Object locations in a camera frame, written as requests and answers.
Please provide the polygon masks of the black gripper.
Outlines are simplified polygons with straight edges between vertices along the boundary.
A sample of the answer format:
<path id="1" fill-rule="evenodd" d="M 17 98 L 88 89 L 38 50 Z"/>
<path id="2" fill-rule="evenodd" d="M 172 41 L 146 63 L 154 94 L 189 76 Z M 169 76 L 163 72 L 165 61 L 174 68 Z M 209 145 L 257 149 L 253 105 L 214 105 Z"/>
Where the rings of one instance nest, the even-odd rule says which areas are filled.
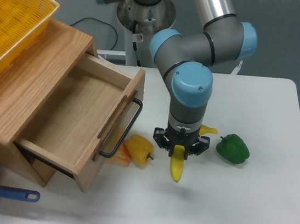
<path id="1" fill-rule="evenodd" d="M 184 146 L 184 159 L 188 156 L 199 156 L 202 152 L 210 147 L 210 138 L 207 136 L 199 136 L 200 128 L 189 129 L 174 128 L 170 122 L 167 123 L 166 130 L 156 127 L 154 129 L 154 140 L 159 148 L 168 152 L 171 157 L 174 154 L 176 145 Z"/>

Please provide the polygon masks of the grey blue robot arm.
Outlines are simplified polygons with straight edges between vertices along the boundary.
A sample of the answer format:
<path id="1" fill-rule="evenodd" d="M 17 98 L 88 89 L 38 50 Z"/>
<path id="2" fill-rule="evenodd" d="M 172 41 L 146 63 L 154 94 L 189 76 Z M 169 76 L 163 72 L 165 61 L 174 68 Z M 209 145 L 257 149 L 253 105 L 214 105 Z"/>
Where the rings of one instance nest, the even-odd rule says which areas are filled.
<path id="1" fill-rule="evenodd" d="M 210 67 L 242 60 L 257 47 L 256 29 L 237 18 L 231 0 L 195 0 L 203 31 L 182 36 L 172 29 L 176 11 L 170 0 L 96 0 L 117 3 L 117 18 L 130 32 L 128 47 L 135 64 L 158 68 L 170 94 L 167 128 L 156 128 L 154 140 L 172 156 L 182 146 L 184 157 L 199 155 L 210 140 L 200 134 L 212 95 Z"/>

